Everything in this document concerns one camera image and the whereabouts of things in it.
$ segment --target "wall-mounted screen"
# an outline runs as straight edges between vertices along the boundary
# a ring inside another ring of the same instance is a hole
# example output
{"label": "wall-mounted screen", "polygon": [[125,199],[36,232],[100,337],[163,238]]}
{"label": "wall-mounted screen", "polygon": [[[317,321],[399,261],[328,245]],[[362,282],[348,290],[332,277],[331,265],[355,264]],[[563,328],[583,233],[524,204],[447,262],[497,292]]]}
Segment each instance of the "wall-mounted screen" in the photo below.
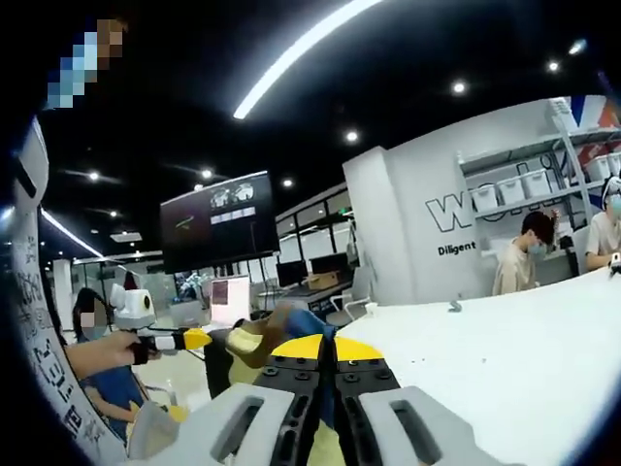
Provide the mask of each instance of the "wall-mounted screen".
{"label": "wall-mounted screen", "polygon": [[254,259],[279,249],[267,172],[213,184],[163,203],[167,273]]}

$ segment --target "hand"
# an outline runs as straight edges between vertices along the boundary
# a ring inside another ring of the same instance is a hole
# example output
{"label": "hand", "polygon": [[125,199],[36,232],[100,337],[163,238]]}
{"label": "hand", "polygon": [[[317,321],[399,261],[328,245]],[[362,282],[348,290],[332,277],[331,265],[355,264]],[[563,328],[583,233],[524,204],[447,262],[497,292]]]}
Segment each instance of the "hand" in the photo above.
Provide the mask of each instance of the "hand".
{"label": "hand", "polygon": [[[129,348],[131,345],[140,343],[138,335],[133,332],[116,331],[99,340],[103,346],[104,354],[109,354],[114,359],[117,366],[130,366],[136,362],[134,351]],[[148,359],[159,359],[162,357],[159,351],[149,351]]]}

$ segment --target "white shirt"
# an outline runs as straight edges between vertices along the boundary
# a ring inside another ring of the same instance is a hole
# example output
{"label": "white shirt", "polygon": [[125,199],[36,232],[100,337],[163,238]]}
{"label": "white shirt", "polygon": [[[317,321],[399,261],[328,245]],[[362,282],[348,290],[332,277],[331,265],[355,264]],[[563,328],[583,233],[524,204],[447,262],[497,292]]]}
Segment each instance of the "white shirt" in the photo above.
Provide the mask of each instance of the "white shirt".
{"label": "white shirt", "polygon": [[535,261],[516,246],[513,240],[498,264],[492,295],[498,296],[535,287]]}
{"label": "white shirt", "polygon": [[595,255],[608,255],[621,249],[621,220],[613,224],[605,212],[593,216],[589,226],[586,251]]}

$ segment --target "blue shirt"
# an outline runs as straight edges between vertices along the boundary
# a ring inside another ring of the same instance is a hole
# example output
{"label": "blue shirt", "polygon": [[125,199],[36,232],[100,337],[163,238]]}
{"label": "blue shirt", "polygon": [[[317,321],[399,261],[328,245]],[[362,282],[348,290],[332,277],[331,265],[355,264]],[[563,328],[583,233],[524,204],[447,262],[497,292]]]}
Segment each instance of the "blue shirt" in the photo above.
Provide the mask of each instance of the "blue shirt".
{"label": "blue shirt", "polygon": [[[78,338],[79,343],[87,342],[85,337]],[[143,406],[143,396],[138,382],[134,377],[131,366],[122,366],[100,372],[81,381],[82,387],[92,386],[97,389],[104,401],[119,406],[124,410],[131,410],[130,402],[139,407]],[[112,430],[127,442],[127,422],[120,419],[108,418]]]}

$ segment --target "ceiling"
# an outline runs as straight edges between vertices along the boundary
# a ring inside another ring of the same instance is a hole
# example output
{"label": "ceiling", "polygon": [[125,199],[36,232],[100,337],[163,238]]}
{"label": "ceiling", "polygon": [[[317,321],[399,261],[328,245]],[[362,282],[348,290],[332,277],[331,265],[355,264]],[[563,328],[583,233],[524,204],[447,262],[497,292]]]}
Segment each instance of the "ceiling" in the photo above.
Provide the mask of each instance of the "ceiling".
{"label": "ceiling", "polygon": [[[234,119],[280,54],[345,3],[125,7],[122,57],[73,109],[39,116],[50,163],[44,207],[104,254],[158,250],[159,204],[204,183],[204,168],[212,181],[269,170],[279,213],[342,183],[343,162],[372,147],[525,101],[602,93],[598,69],[619,80],[616,26],[592,3],[385,0],[303,55],[246,119]],[[578,38],[588,50],[569,57]],[[560,73],[546,72],[551,58]],[[456,79],[468,83],[465,95],[450,92]],[[354,145],[343,139],[351,128],[360,134]],[[291,188],[280,184],[286,177]],[[121,231],[143,240],[117,244],[110,235]],[[60,250],[92,256],[48,227],[42,239],[45,260]]]}

